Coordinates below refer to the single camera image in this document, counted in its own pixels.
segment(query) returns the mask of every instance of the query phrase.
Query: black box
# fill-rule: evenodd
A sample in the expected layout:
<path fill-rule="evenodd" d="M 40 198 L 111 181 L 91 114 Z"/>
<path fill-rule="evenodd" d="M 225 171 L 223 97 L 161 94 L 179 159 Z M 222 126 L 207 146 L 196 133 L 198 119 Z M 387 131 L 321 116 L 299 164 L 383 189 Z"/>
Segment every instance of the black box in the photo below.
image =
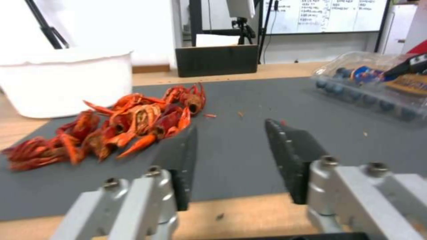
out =
<path fill-rule="evenodd" d="M 257 72 L 257 45 L 185 47 L 175 52 L 180 77 Z"/>

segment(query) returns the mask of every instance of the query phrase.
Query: gray mat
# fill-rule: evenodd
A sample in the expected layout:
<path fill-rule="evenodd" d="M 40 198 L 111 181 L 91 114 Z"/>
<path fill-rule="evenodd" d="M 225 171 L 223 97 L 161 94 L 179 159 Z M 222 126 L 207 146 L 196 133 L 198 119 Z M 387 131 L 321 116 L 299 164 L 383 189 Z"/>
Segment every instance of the gray mat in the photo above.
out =
<path fill-rule="evenodd" d="M 168 87 L 134 90 L 160 97 Z M 425 176 L 426 129 L 324 96 L 309 79 L 215 82 L 205 88 L 204 113 L 218 117 L 193 119 L 199 130 L 193 201 L 286 191 L 264 133 L 266 118 L 309 130 L 346 165 L 384 161 L 394 172 Z M 70 121 L 52 120 L 27 138 L 53 137 L 58 126 Z M 22 173 L 10 172 L 2 156 L 0 220 L 65 214 L 81 192 L 97 189 L 105 179 L 139 177 L 157 149 L 152 146 L 120 162 L 114 154 L 102 164 L 87 158 L 78 167 L 63 163 Z"/>

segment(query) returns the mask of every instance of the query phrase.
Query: wooden table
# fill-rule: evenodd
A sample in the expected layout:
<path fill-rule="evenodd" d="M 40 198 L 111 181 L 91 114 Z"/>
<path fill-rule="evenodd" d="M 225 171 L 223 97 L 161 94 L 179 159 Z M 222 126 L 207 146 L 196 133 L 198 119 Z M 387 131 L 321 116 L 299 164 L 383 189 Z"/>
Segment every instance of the wooden table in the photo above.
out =
<path fill-rule="evenodd" d="M 179 78 L 175 71 L 135 74 L 133 84 L 161 85 L 190 82 L 237 81 L 310 76 L 324 62 L 259 65 L 257 73 Z M 10 146 L 45 124 L 48 119 L 18 115 L 0 94 L 0 149 Z M 190 204 L 179 212 L 179 228 L 174 239 L 218 239 L 316 233 L 305 216 L 306 207 L 292 203 L 289 194 L 280 193 Z M 217 216 L 224 214 L 221 220 Z M 0 222 L 2 240 L 48 239 L 63 216 Z"/>

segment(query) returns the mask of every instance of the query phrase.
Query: cable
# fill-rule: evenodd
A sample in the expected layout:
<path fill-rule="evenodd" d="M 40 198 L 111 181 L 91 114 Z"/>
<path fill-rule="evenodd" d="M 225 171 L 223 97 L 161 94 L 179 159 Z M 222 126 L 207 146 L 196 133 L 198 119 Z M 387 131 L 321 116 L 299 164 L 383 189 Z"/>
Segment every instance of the cable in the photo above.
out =
<path fill-rule="evenodd" d="M 208 9 L 209 9 L 209 29 L 212 34 L 212 21 L 211 21 L 211 0 L 208 0 Z"/>
<path fill-rule="evenodd" d="M 276 16 L 277 16 L 277 11 L 274 12 L 274 20 L 273 20 L 273 23 L 271 24 L 270 37 L 268 39 L 266 47 L 264 48 L 264 55 L 263 55 L 264 64 L 266 63 L 266 51 L 267 51 L 268 45 L 270 45 L 270 42 L 271 42 L 271 35 L 273 33 L 273 26 L 274 26 L 274 22 L 276 21 Z"/>

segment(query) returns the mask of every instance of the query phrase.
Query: wooden baseboard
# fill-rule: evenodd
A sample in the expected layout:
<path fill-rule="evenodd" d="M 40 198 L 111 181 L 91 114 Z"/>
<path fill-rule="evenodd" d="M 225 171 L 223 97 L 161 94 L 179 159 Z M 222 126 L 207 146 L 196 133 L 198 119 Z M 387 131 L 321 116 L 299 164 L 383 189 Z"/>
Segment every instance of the wooden baseboard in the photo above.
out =
<path fill-rule="evenodd" d="M 132 73 L 158 73 L 158 72 L 169 72 L 169 71 L 170 71 L 169 64 L 132 67 Z"/>

